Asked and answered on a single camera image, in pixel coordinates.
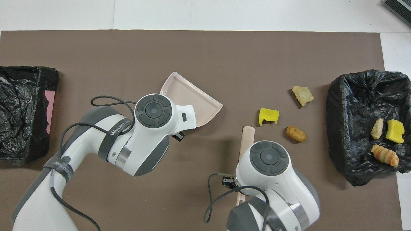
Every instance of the white table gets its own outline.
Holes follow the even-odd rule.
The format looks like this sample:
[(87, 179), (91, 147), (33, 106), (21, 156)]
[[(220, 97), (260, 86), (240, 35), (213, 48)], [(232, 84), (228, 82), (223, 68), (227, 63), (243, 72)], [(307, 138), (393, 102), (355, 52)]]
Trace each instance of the white table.
[[(0, 0), (0, 34), (104, 29), (378, 32), (385, 70), (411, 76), (411, 27), (380, 0)], [(397, 181), (411, 230), (411, 173)]]

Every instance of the brown snack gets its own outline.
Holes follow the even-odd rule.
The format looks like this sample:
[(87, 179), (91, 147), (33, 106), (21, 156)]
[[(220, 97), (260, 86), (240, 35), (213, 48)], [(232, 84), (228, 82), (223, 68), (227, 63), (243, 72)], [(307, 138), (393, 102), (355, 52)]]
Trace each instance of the brown snack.
[(399, 158), (394, 151), (381, 147), (378, 144), (374, 144), (371, 148), (371, 152), (378, 161), (389, 164), (394, 168), (398, 166)]
[(384, 121), (383, 119), (379, 118), (377, 121), (375, 121), (374, 127), (372, 127), (371, 131), (371, 136), (378, 140), (381, 135), (383, 134), (383, 126), (384, 126)]
[(314, 99), (308, 87), (294, 86), (292, 91), (296, 95), (301, 107), (304, 107), (306, 103), (311, 102)]
[(287, 128), (287, 136), (290, 137), (291, 139), (298, 141), (298, 142), (303, 142), (307, 139), (307, 135), (305, 132), (301, 131), (300, 129), (296, 128), (295, 126), (289, 126)]

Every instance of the pink dustpan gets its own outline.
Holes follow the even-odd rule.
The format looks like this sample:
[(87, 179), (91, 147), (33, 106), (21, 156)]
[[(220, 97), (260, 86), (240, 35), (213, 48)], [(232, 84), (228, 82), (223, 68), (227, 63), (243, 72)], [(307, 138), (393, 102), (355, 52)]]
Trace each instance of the pink dustpan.
[(223, 107), (221, 103), (190, 83), (177, 72), (171, 73), (160, 94), (169, 97), (176, 105), (192, 105), (196, 114), (196, 126), (208, 123)]

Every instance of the black trash bag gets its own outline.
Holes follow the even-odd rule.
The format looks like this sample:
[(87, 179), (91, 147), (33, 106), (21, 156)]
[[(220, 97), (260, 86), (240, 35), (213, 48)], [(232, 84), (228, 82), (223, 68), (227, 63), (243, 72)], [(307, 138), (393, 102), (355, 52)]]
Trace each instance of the black trash bag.
[[(411, 84), (401, 72), (365, 72), (344, 74), (328, 90), (326, 121), (328, 151), (336, 169), (353, 185), (365, 185), (373, 177), (390, 172), (411, 170)], [(380, 139), (371, 137), (378, 118), (384, 120)], [(385, 138), (387, 121), (404, 124), (404, 143)], [(394, 168), (376, 160), (371, 152), (378, 144), (397, 153)]]
[(48, 100), (58, 72), (49, 67), (0, 67), (0, 159), (22, 165), (48, 152)]

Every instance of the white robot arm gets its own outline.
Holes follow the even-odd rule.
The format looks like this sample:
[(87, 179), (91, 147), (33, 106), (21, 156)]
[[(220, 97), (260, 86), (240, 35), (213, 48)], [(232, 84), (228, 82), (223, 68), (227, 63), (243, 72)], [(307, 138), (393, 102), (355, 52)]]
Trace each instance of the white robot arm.
[(293, 169), (288, 152), (276, 142), (251, 145), (237, 165), (234, 180), (239, 187), (251, 185), (264, 190), (269, 205), (259, 191), (242, 189), (252, 198), (231, 210), (227, 230), (260, 231), (266, 216), (265, 230), (303, 231), (320, 216), (317, 192)]
[(169, 146), (169, 136), (196, 128), (193, 106), (175, 105), (167, 96), (150, 94), (141, 98), (134, 109), (132, 125), (109, 106), (95, 108), (81, 120), (96, 125), (107, 133), (89, 126), (79, 126), (63, 146), (62, 156), (52, 157), (39, 177), (18, 203), (12, 220), (13, 231), (73, 231), (75, 224), (64, 207), (55, 199), (51, 188), (61, 197), (70, 180), (88, 153), (97, 153), (132, 176), (150, 172)]

